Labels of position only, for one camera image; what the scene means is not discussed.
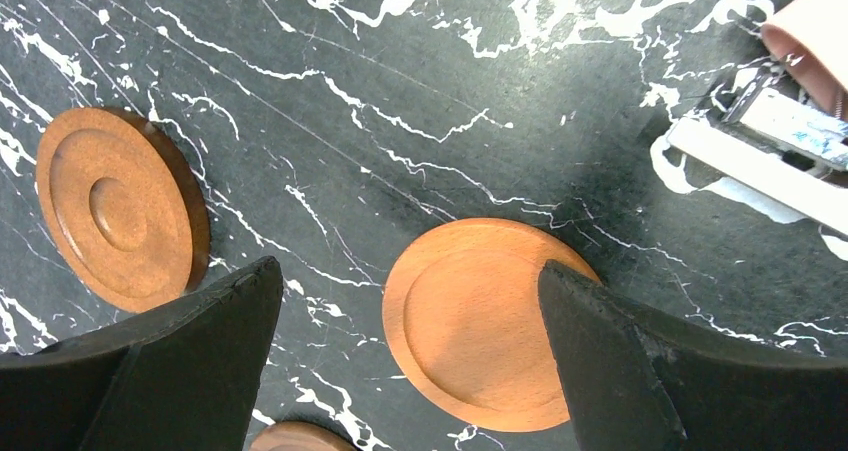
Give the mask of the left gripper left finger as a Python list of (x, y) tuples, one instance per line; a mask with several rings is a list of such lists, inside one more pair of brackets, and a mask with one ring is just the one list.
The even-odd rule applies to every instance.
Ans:
[(208, 287), (1, 358), (5, 450), (239, 450), (283, 295), (261, 258)]

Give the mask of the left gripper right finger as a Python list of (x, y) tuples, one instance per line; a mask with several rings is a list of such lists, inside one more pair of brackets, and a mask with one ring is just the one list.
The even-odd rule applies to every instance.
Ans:
[(843, 450), (847, 363), (732, 338), (545, 264), (538, 302), (583, 450)]

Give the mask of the dark brown coaster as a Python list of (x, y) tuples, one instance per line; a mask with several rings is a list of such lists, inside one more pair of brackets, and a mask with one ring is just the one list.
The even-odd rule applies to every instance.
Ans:
[(285, 421), (262, 430), (250, 451), (354, 451), (355, 447), (334, 432), (315, 424)]

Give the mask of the brown saucer coaster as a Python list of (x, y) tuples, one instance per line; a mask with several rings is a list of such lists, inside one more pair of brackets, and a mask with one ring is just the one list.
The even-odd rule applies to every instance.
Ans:
[(183, 153), (148, 119), (114, 107), (62, 112), (41, 137), (36, 184), (58, 251), (106, 302), (142, 313), (203, 280), (203, 193)]

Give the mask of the light orange coaster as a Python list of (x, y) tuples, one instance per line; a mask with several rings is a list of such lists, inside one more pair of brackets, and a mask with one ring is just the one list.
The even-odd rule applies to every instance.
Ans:
[(382, 301), (388, 346), (410, 383), (448, 414), (494, 431), (567, 422), (538, 304), (551, 260), (593, 276), (561, 240), (517, 221), (461, 219), (413, 241)]

